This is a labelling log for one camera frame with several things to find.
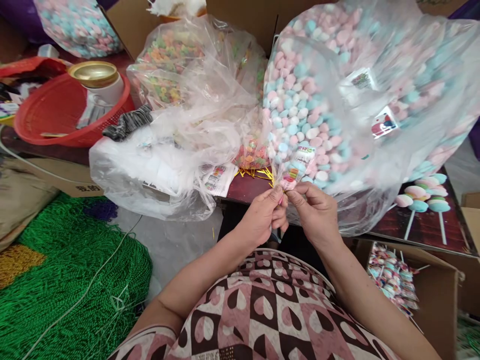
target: plastic basket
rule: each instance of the plastic basket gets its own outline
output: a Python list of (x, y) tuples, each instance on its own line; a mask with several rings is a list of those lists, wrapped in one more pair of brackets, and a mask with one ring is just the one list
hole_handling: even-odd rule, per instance
[[(18, 109), (14, 122), (16, 133), (34, 145), (93, 146), (107, 126), (116, 125), (120, 115), (135, 110), (130, 82), (126, 76), (120, 76), (125, 87), (119, 102), (104, 116), (80, 130), (76, 126), (87, 104), (87, 89), (69, 74), (49, 80)], [(42, 133), (68, 135), (45, 138)]]

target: lollipop picture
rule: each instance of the lollipop picture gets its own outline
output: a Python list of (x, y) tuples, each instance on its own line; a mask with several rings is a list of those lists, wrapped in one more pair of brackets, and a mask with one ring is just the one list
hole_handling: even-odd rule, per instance
[(398, 195), (395, 198), (395, 204), (393, 204), (389, 210), (395, 206), (409, 208), (411, 210), (405, 236), (403, 237), (405, 240), (409, 239), (415, 213), (425, 213), (427, 210), (431, 210), (438, 213), (441, 240), (444, 245), (447, 245), (442, 213), (449, 211), (451, 208), (445, 200), (445, 197), (448, 195), (447, 190), (442, 186), (445, 181), (447, 181), (447, 176), (441, 173), (422, 177), (415, 181), (415, 185), (408, 186), (404, 194)]

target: large plastic bag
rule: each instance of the large plastic bag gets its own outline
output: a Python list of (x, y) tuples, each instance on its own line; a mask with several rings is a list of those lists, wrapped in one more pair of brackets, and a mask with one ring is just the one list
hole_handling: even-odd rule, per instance
[(78, 58), (99, 58), (122, 43), (96, 0), (33, 0), (45, 33)]
[[(205, 33), (215, 33), (203, 24)], [(235, 168), (231, 162), (243, 138), (258, 125), (250, 119), (261, 113), (257, 94), (225, 65), (231, 64), (223, 51), (229, 47), (224, 39), (211, 52), (183, 63), (175, 85), (180, 106), (153, 111), (153, 122), (123, 142), (103, 138), (90, 149), (91, 177), (105, 196), (161, 220), (202, 221), (211, 215), (212, 172), (220, 176), (219, 166)]]
[(478, 31), (408, 1), (341, 1), (293, 19), (265, 74), (275, 180), (334, 196), (344, 235), (371, 229), (401, 183), (434, 172), (478, 116)]
[(184, 70), (192, 61), (201, 62), (206, 54), (227, 67), (233, 77), (240, 75), (249, 91), (259, 91), (257, 83), (251, 86), (243, 80), (246, 72), (242, 71), (252, 63), (248, 72), (254, 79), (260, 73), (260, 82), (263, 80), (265, 53), (255, 38), (208, 15), (158, 26), (148, 35), (135, 64), (127, 68), (127, 75), (143, 104), (149, 103), (154, 110), (178, 106), (186, 101), (180, 94)]

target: white cord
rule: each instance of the white cord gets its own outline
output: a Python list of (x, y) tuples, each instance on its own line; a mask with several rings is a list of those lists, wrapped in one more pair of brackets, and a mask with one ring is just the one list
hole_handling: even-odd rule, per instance
[(95, 275), (93, 276), (93, 278), (91, 279), (90, 281), (90, 284), (88, 285), (88, 287), (86, 288), (86, 291), (85, 293), (83, 293), (83, 295), (81, 296), (80, 299), (78, 299), (78, 301), (73, 304), (73, 306), (68, 309), (62, 316), (60, 316), (56, 321), (54, 321), (49, 327), (46, 328), (46, 330), (43, 332), (42, 335), (40, 335), (40, 337), (37, 339), (37, 341), (35, 341), (35, 343), (33, 344), (33, 346), (30, 348), (30, 350), (28, 350), (28, 352), (26, 353), (26, 355), (22, 358), (22, 360), (25, 360), (26, 358), (29, 357), (29, 355), (32, 353), (32, 351), (37, 347), (37, 345), (39, 344), (40, 340), (43, 339), (43, 337), (50, 331), (51, 328), (53, 328), (55, 325), (57, 325), (60, 320), (62, 320), (64, 317), (66, 317), (68, 314), (70, 314), (70, 312), (75, 309), (77, 307), (78, 304), (80, 304), (80, 302), (82, 302), (82, 300), (84, 299), (84, 297), (87, 295), (87, 293), (90, 291), (90, 288), (92, 287), (92, 284), (94, 283), (95, 281), (95, 278), (97, 277), (97, 275), (99, 274), (100, 271), (102, 271), (102, 269), (105, 267), (105, 265), (107, 265), (107, 263), (114, 257), (114, 255), (117, 253), (117, 251), (120, 249), (120, 246), (122, 246), (122, 243), (124, 242), (124, 239), (127, 237), (127, 235), (138, 225), (138, 223), (140, 222), (140, 219), (142, 218), (143, 215), (140, 215), (140, 217), (138, 218), (138, 220), (136, 221), (135, 225), (133, 225), (131, 227), (130, 230), (128, 230), (125, 235), (122, 237), (120, 243), (118, 244), (118, 246), (116, 247), (115, 251), (113, 252), (112, 255), (110, 255), (110, 257), (105, 261), (105, 263), (103, 263), (103, 265), (96, 271)]
[(18, 160), (20, 160), (20, 161), (22, 161), (22, 162), (24, 162), (24, 163), (26, 163), (26, 164), (34, 167), (35, 169), (38, 169), (38, 170), (40, 170), (40, 171), (43, 171), (45, 174), (48, 174), (48, 175), (51, 175), (51, 176), (55, 177), (55, 178), (57, 178), (57, 179), (67, 181), (67, 182), (69, 182), (69, 183), (89, 184), (89, 185), (92, 184), (92, 182), (70, 180), (70, 179), (64, 178), (64, 177), (62, 177), (62, 176), (59, 176), (59, 175), (57, 175), (57, 174), (54, 174), (53, 172), (50, 172), (50, 171), (48, 171), (48, 170), (45, 170), (43, 167), (37, 166), (37, 165), (35, 165), (33, 162), (27, 161), (27, 160), (25, 160), (23, 157), (20, 157), (20, 156), (18, 156), (16, 153), (10, 151), (10, 149), (8, 149), (8, 148), (4, 145), (4, 143), (2, 142), (2, 136), (1, 136), (1, 135), (2, 135), (2, 130), (3, 130), (4, 127), (5, 127), (5, 125), (0, 125), (0, 148), (2, 148), (7, 154), (9, 154), (9, 155), (13, 156), (14, 158), (17, 158)]

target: gray floor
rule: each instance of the gray floor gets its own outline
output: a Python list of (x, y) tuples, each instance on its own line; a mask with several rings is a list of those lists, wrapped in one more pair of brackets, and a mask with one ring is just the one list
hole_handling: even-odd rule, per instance
[[(118, 217), (112, 220), (111, 224), (118, 224), (123, 231), (128, 231), (139, 217), (137, 213), (119, 208)], [(217, 236), (222, 219), (222, 212), (218, 207), (207, 220), (202, 222), (162, 221), (153, 217), (142, 217), (133, 232), (136, 238), (148, 248), (153, 263), (148, 302), (180, 269), (216, 243), (212, 229)]]
[[(455, 193), (461, 203), (462, 194), (480, 192), (480, 162), (469, 141), (465, 141), (445, 164)], [(112, 221), (128, 231), (140, 215), (120, 208)], [(144, 216), (133, 230), (144, 244), (153, 262), (153, 274), (147, 300), (150, 301), (186, 264), (206, 252), (214, 244), (212, 228), (218, 234), (222, 212), (215, 210), (202, 222), (161, 221)]]

